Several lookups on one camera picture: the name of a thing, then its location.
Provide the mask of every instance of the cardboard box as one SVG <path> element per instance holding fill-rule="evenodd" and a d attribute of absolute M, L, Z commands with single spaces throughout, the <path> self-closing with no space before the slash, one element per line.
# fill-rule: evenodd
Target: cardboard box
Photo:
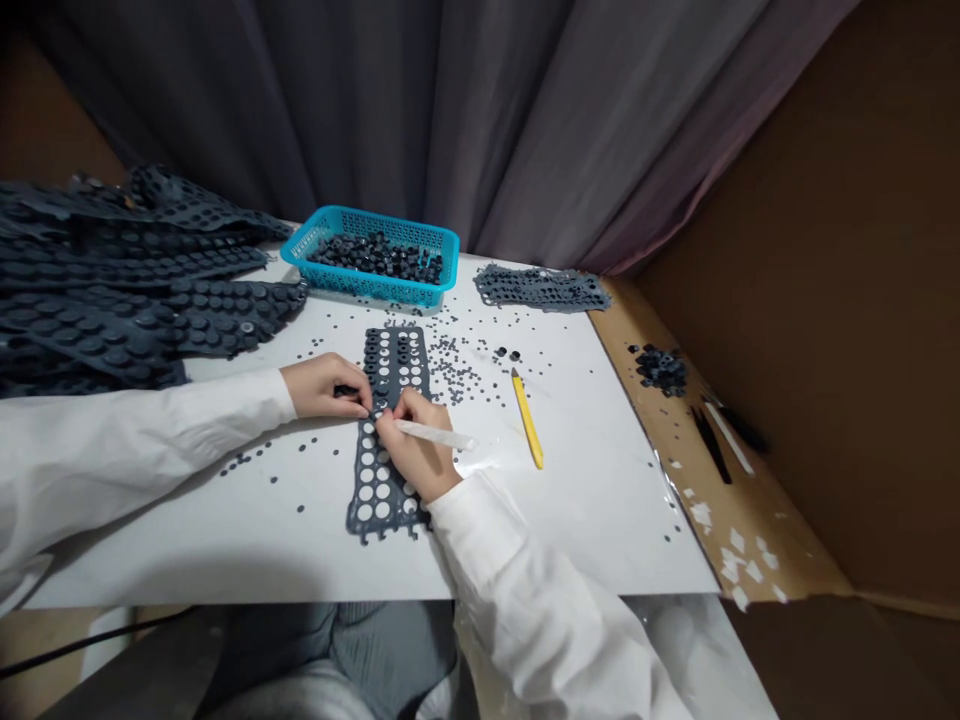
<path fill-rule="evenodd" d="M 593 314 L 784 720 L 960 711 L 958 28 L 863 2 Z M 767 435 L 756 477 L 711 419 L 724 485 L 685 400 L 640 387 L 646 342 Z"/>

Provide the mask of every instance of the cable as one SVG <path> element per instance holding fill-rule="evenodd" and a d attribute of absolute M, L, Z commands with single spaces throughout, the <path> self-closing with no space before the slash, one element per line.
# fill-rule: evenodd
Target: cable
<path fill-rule="evenodd" d="M 132 625 L 127 625 L 126 627 L 117 628 L 116 630 L 110 630 L 105 633 L 100 633 L 99 635 L 94 635 L 93 637 L 84 638 L 83 640 L 77 640 L 72 642 L 69 645 L 64 645 L 57 648 L 56 650 L 51 650 L 50 652 L 42 653 L 40 655 L 35 655 L 32 658 L 27 658 L 26 660 L 13 665 L 8 665 L 7 667 L 0 668 L 0 680 L 6 680 L 8 677 L 14 675 L 19 675 L 22 672 L 31 670 L 39 665 L 44 665 L 51 660 L 56 660 L 57 658 L 63 657 L 64 655 L 69 655 L 72 652 L 77 650 L 83 650 L 85 647 L 90 645 L 96 645 L 99 642 L 104 640 L 110 640 L 111 638 L 119 637 L 120 635 L 129 635 L 130 633 L 139 632 L 141 630 L 147 630 L 157 625 L 163 625 L 164 623 L 171 622 L 172 620 L 179 620 L 182 617 L 186 617 L 196 609 L 195 605 L 191 605 L 186 610 L 181 610 L 178 613 L 173 615 L 167 615 L 166 617 L 157 618 L 156 620 L 146 620 L 141 623 L 134 623 Z"/>

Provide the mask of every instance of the hand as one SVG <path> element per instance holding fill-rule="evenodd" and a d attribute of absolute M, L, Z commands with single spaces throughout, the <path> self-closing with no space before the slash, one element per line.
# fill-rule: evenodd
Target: hand
<path fill-rule="evenodd" d="M 433 405 L 411 387 L 403 389 L 396 410 L 384 410 L 377 432 L 400 474 L 416 488 L 425 503 L 431 503 L 463 478 L 453 469 L 453 450 L 429 440 L 400 432 L 394 420 L 413 420 L 422 425 L 453 430 L 443 405 Z"/>
<path fill-rule="evenodd" d="M 336 353 L 280 368 L 297 417 L 365 418 L 373 410 L 370 381 L 363 371 Z M 356 392 L 336 396 L 338 386 Z"/>

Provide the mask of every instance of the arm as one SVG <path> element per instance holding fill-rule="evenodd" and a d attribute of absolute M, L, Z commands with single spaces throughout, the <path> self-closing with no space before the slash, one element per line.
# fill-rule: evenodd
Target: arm
<path fill-rule="evenodd" d="M 358 389 L 337 399 L 334 388 Z M 173 490 L 296 417 L 366 417 L 370 386 L 333 353 L 169 390 L 0 402 L 0 573 Z M 0 580 L 0 600 L 19 581 Z"/>
<path fill-rule="evenodd" d="M 448 448 L 400 433 L 393 419 L 408 415 L 449 430 L 446 408 L 408 389 L 377 431 L 428 503 L 480 641 L 534 720 L 689 718 L 627 606 L 532 538 L 486 476 L 461 481 Z"/>

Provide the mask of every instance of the yellow pencil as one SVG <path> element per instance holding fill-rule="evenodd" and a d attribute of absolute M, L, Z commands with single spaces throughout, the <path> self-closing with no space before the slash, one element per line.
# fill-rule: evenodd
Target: yellow pencil
<path fill-rule="evenodd" d="M 513 389 L 517 392 L 517 402 L 520 403 L 520 416 L 523 418 L 523 429 L 527 431 L 533 462 L 537 464 L 537 468 L 543 470 L 543 450 L 537 438 L 537 431 L 533 427 L 533 418 L 530 417 L 530 406 L 527 405 L 527 395 L 523 391 L 523 380 L 517 374 L 516 368 L 510 371 L 510 376 L 513 378 Z"/>

